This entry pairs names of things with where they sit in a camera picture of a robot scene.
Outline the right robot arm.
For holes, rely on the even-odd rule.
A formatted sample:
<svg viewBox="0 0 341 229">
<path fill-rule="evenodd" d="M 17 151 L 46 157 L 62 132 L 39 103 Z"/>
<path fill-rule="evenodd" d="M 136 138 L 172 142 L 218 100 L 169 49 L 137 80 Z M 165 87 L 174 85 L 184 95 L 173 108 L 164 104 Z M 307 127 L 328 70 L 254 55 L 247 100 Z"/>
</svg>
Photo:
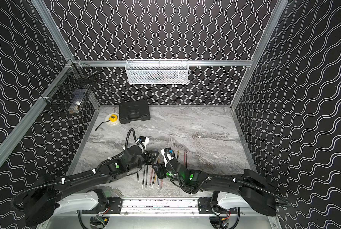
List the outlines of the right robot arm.
<svg viewBox="0 0 341 229">
<path fill-rule="evenodd" d="M 230 193 L 241 197 L 257 213 L 273 217 L 276 207 L 290 207 L 288 199 L 275 191 L 275 186 L 257 174 L 246 169 L 242 174 L 218 175 L 200 170 L 188 169 L 177 159 L 152 165 L 159 179 L 169 178 L 190 195 L 199 191 Z"/>
</svg>

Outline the red pencil pink cap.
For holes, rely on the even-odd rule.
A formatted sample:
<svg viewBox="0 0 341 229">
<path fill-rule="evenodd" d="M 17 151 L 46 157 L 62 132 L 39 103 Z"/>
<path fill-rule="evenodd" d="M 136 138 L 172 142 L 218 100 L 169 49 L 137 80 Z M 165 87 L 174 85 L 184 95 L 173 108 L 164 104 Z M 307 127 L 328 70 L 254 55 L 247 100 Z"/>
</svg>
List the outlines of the red pencil pink cap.
<svg viewBox="0 0 341 229">
<path fill-rule="evenodd" d="M 150 174 L 150 180 L 149 180 L 149 187 L 152 187 L 153 186 L 153 178 L 154 178 L 154 170 L 153 170 L 152 166 L 150 167 L 150 171 L 151 171 L 151 174 Z"/>
</svg>

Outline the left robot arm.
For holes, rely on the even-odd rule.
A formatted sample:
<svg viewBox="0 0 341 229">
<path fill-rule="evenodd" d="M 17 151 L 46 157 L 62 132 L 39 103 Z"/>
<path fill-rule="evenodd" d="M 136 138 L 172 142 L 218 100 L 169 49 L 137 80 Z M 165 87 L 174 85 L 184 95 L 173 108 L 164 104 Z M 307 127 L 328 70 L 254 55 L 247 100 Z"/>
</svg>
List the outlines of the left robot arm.
<svg viewBox="0 0 341 229">
<path fill-rule="evenodd" d="M 56 178 L 45 175 L 32 187 L 15 194 L 10 205 L 24 214 L 26 226 L 36 226 L 52 217 L 64 198 L 93 186 L 117 181 L 134 169 L 153 164 L 160 153 L 147 150 L 147 144 L 147 137 L 136 137 L 135 130 L 130 129 L 125 147 L 119 154 L 78 174 Z"/>
</svg>

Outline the blue pencil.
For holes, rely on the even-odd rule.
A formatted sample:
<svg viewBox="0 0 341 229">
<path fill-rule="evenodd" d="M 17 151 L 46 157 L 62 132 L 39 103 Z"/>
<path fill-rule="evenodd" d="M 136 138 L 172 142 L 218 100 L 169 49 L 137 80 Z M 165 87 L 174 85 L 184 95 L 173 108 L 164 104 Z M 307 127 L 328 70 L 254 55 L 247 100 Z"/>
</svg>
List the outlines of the blue pencil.
<svg viewBox="0 0 341 229">
<path fill-rule="evenodd" d="M 145 187 L 145 178 L 146 178 L 146 165 L 143 166 L 143 177 L 142 177 L 142 189 Z"/>
<path fill-rule="evenodd" d="M 145 165 L 145 189 L 148 188 L 148 165 Z"/>
</svg>

